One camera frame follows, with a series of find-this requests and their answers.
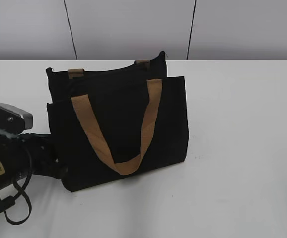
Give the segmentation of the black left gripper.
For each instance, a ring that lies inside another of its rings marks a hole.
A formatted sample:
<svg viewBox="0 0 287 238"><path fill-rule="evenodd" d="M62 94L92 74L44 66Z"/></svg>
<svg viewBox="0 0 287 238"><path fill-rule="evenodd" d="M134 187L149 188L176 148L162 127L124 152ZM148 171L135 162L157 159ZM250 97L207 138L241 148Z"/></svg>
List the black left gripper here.
<svg viewBox="0 0 287 238"><path fill-rule="evenodd" d="M58 159L49 134L11 134L0 129L0 162L7 174L35 175L62 179L68 172Z"/></svg>

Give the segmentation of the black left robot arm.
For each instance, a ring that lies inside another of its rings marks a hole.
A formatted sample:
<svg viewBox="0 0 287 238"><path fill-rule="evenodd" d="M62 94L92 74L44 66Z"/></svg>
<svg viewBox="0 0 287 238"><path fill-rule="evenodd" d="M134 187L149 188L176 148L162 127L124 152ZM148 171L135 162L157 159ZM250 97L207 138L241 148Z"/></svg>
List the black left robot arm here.
<svg viewBox="0 0 287 238"><path fill-rule="evenodd" d="M67 172L49 134L0 134L0 190L29 174L61 179Z"/></svg>

